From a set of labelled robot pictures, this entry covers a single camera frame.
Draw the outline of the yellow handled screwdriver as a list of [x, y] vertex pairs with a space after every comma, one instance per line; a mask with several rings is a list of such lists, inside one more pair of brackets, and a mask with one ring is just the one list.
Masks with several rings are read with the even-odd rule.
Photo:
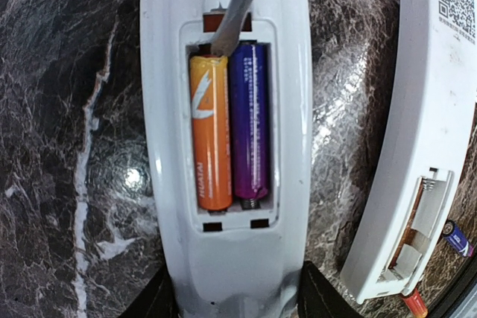
[[239, 43], [240, 33], [253, 0], [230, 0], [228, 8], [211, 41], [211, 54], [229, 57]]

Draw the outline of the red blue battery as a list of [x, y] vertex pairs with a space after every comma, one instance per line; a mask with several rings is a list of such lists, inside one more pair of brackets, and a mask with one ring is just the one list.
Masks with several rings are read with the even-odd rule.
[[408, 307], [414, 318], [426, 318], [428, 315], [428, 308], [424, 303], [419, 291], [415, 288], [408, 295], [400, 295], [401, 300]]

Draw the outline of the white remote with barcode label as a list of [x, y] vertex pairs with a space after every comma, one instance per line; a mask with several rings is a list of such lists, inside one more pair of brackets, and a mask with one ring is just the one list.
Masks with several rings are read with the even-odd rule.
[[312, 52], [308, 0], [253, 0], [241, 40], [267, 47], [270, 189], [255, 209], [198, 205], [189, 58], [212, 38], [206, 14], [230, 0], [140, 0], [142, 91], [151, 179], [168, 273], [182, 317], [289, 317], [309, 214]]

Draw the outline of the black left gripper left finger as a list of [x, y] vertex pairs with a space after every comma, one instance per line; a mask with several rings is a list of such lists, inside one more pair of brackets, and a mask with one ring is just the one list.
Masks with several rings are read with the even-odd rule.
[[167, 269], [160, 269], [122, 314], [124, 318], [175, 317], [174, 289]]

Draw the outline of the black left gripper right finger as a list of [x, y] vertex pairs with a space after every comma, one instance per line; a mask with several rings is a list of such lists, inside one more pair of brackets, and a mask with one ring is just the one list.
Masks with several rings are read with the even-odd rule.
[[363, 318], [311, 261], [303, 262], [297, 312], [299, 318]]

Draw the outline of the white button remote control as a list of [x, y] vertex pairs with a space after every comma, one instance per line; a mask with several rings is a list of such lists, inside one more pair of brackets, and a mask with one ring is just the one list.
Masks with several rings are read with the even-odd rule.
[[341, 281], [359, 304], [412, 293], [443, 230], [476, 105], [476, 0], [400, 0], [385, 137]]

